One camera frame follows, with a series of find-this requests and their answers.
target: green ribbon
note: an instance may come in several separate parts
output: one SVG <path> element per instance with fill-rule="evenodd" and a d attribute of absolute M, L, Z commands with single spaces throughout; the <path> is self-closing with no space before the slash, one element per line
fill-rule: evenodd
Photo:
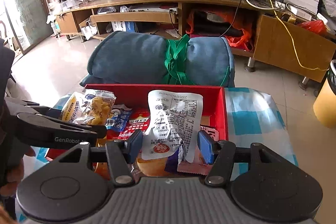
<path fill-rule="evenodd" d="M 195 85 L 191 82 L 186 74 L 185 59 L 187 46 L 190 37 L 185 34 L 180 40 L 167 39 L 167 52 L 165 67 L 168 73 L 163 78 L 163 83 L 168 85 Z M 230 75 L 230 66 L 227 66 L 226 74 L 220 86 L 223 86 L 227 82 L 227 78 Z"/>

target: tiled floor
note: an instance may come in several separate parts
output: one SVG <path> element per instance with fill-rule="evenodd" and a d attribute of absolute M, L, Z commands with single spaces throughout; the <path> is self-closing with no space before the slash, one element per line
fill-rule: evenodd
<path fill-rule="evenodd" d="M 9 83 L 13 96 L 53 106 L 59 97 L 72 93 L 85 76 L 87 60 L 98 40 L 81 43 L 79 38 L 50 37 L 14 64 L 17 84 Z M 260 90 L 272 95 L 291 138 L 300 168 L 315 177 L 324 192 L 316 220 L 334 223 L 336 204 L 336 129 L 323 127 L 312 106 L 314 88 L 303 91 L 298 86 L 302 77 L 263 63 L 256 63 L 256 72 L 244 70 L 245 57 L 235 56 L 236 86 Z"/>

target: black trash bag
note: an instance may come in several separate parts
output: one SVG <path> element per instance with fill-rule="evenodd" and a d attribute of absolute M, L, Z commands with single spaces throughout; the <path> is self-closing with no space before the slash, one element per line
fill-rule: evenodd
<path fill-rule="evenodd" d="M 329 68 L 327 72 L 327 79 L 328 79 L 328 84 L 333 91 L 333 93 L 336 95 L 336 75 L 334 74 L 333 70 Z"/>

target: black cable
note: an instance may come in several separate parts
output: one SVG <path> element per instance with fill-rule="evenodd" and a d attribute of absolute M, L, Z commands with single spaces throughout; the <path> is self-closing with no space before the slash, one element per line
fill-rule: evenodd
<path fill-rule="evenodd" d="M 173 20 L 172 20 L 172 18 L 171 18 L 171 10 L 169 10 L 169 17 L 170 17 L 170 22 L 171 22 L 171 25 L 173 26 L 173 28 L 174 28 L 174 30 L 177 32 L 177 34 L 179 35 L 179 36 L 181 36 L 182 37 L 182 35 L 180 35 L 180 33 L 179 33 L 179 31 L 175 28 L 175 26 L 174 26 L 174 23 L 173 23 Z"/>
<path fill-rule="evenodd" d="M 219 37 L 222 37 L 223 35 L 225 35 L 226 34 L 226 32 L 232 27 L 232 25 L 233 25 L 233 23 L 235 22 L 235 19 L 236 19 L 236 15 L 237 15 L 237 12 L 238 12 L 238 8 L 239 8 L 239 6 L 240 6 L 240 4 L 241 4 L 241 2 L 242 2 L 242 0 L 240 0 L 239 1 L 239 4 L 238 4 L 238 6 L 237 6 L 237 9 L 236 9 L 236 12 L 235 12 L 235 16 L 234 16 L 234 18 L 233 18 L 233 21 L 232 21 L 232 24 L 230 25 L 230 27 L 228 27 L 228 29 L 225 31 L 225 33 L 223 33 L 222 35 L 220 35 Z"/>

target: red logo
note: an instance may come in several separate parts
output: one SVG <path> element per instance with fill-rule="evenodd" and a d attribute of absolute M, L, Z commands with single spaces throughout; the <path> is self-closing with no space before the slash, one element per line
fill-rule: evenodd
<path fill-rule="evenodd" d="M 169 147 L 163 143 L 159 143 L 154 147 L 153 150 L 156 153 L 166 153 L 169 151 Z"/>

